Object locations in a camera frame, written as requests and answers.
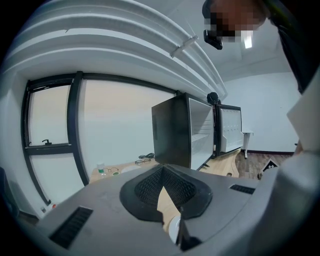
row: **ceiling light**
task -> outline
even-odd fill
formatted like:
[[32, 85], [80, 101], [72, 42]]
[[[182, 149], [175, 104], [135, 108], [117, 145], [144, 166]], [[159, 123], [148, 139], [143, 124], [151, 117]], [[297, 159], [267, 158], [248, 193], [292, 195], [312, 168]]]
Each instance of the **ceiling light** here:
[[244, 39], [244, 47], [245, 47], [246, 49], [252, 47], [252, 38], [251, 38], [251, 36], [247, 36], [247, 37]]
[[246, 30], [241, 31], [241, 40], [244, 41], [244, 47], [246, 49], [252, 47], [252, 36], [254, 35], [253, 31]]

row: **window handle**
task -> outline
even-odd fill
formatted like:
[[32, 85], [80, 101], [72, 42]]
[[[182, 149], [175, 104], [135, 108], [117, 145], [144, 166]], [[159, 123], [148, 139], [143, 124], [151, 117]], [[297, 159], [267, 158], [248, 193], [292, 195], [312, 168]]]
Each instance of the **window handle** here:
[[52, 145], [52, 143], [48, 139], [45, 139], [42, 142], [46, 142], [44, 145]]

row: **eyeglasses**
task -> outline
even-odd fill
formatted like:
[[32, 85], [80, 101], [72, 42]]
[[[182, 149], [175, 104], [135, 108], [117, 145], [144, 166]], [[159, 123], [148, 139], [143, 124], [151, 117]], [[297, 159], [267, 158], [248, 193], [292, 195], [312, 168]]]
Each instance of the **eyeglasses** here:
[[109, 173], [119, 172], [119, 169], [117, 167], [112, 167], [110, 169], [106, 168]]
[[144, 160], [137, 160], [135, 161], [134, 163], [138, 166], [140, 166], [142, 163], [145, 163], [145, 162], [150, 162], [151, 159], [144, 159]]

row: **black mesh pad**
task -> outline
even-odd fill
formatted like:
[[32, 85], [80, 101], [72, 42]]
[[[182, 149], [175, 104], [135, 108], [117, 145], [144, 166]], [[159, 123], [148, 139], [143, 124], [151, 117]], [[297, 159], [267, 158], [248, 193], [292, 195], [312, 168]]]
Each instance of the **black mesh pad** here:
[[139, 220], [163, 222], [162, 213], [157, 211], [163, 187], [184, 220], [200, 216], [212, 199], [212, 191], [204, 182], [171, 165], [159, 164], [126, 182], [120, 190], [120, 201]]

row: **black window frame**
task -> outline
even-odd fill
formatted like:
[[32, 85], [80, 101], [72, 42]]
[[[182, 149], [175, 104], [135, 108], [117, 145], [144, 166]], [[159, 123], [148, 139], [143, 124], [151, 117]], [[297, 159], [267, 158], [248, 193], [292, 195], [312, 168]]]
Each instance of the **black window frame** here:
[[[172, 93], [174, 95], [178, 95], [180, 93], [177, 90], [136, 78], [114, 74], [83, 73], [82, 71], [77, 71], [76, 73], [53, 75], [32, 81], [29, 80], [25, 87], [21, 108], [21, 143], [25, 163], [32, 182], [47, 206], [51, 203], [51, 200], [45, 195], [44, 191], [41, 188], [41, 185], [33, 170], [30, 156], [72, 153], [83, 185], [86, 186], [89, 184], [89, 177], [84, 165], [83, 155], [81, 152], [78, 124], [80, 92], [82, 81], [84, 79], [127, 83]], [[29, 137], [29, 107], [31, 94], [42, 90], [66, 85], [71, 85], [68, 95], [66, 114], [68, 143], [31, 146]]]

